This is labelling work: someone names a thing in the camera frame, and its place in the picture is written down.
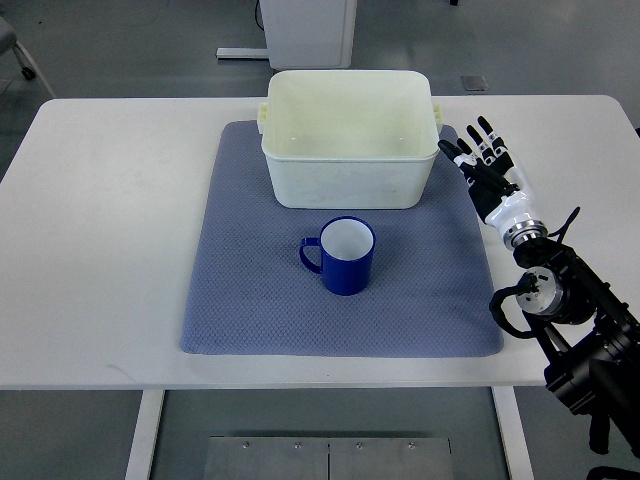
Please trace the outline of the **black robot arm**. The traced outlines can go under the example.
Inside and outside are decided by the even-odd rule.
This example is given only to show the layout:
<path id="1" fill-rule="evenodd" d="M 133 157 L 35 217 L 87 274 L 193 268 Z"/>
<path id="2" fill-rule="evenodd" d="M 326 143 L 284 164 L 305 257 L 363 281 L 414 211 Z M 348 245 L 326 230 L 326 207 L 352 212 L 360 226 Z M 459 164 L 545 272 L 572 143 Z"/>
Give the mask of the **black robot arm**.
<path id="1" fill-rule="evenodd" d="M 574 415 L 588 415 L 589 447 L 609 451 L 612 426 L 639 453 L 639 322 L 563 239 L 536 219 L 507 223 L 503 242 L 524 272 L 497 290 L 489 310 L 509 335 L 538 342 L 547 389 Z"/>

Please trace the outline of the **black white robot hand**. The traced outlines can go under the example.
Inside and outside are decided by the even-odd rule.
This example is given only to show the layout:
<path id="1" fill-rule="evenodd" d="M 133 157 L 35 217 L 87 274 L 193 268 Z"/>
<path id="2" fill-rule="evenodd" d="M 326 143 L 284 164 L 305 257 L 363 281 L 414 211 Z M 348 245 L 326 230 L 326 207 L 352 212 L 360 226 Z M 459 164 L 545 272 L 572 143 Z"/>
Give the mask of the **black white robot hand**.
<path id="1" fill-rule="evenodd" d="M 504 139 L 483 116 L 466 132 L 471 139 L 441 140 L 442 153 L 461 171 L 479 219 L 496 229 L 505 247 L 516 249 L 548 230 L 534 209 L 534 194 Z"/>

